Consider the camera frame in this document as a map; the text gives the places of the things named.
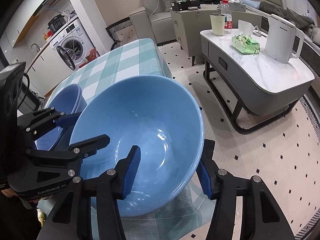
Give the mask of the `person's left hand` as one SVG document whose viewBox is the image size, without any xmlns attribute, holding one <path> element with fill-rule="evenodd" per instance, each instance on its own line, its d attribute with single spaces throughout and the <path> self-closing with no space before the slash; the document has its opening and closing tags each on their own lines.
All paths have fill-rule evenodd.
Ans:
<svg viewBox="0 0 320 240">
<path fill-rule="evenodd" d="M 16 194 L 15 191 L 12 189 L 5 189 L 1 191 L 6 197 L 17 197 L 18 195 Z M 30 200 L 30 202 L 33 203 L 38 203 L 40 199 L 35 199 L 35 200 Z"/>
</svg>

